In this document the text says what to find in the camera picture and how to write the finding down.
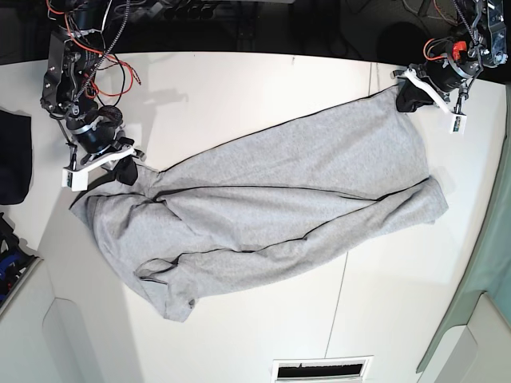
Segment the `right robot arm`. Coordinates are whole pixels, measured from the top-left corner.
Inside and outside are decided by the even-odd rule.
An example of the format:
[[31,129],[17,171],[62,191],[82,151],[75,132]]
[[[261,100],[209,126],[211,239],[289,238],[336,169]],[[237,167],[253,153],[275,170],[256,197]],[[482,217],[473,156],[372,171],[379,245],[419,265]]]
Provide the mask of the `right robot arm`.
[[[41,106],[55,120],[69,149],[62,185],[73,191],[89,186],[90,172],[102,168],[126,185],[138,177],[137,160],[144,153],[125,135],[117,102],[141,80],[136,70],[113,52],[103,31],[109,1],[48,1],[50,36]],[[113,98],[108,105],[103,100]]]

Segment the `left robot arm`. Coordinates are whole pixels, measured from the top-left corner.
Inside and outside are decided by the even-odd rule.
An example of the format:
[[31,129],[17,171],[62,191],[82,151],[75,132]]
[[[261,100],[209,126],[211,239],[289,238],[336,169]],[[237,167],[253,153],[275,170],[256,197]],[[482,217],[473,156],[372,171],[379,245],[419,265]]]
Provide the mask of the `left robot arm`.
[[393,72],[405,81],[396,99],[401,113],[447,103],[450,94],[457,90],[454,112],[460,114],[476,79],[485,69],[504,65],[508,59],[503,1],[452,4],[456,22],[450,35],[426,41],[422,47],[424,63]]

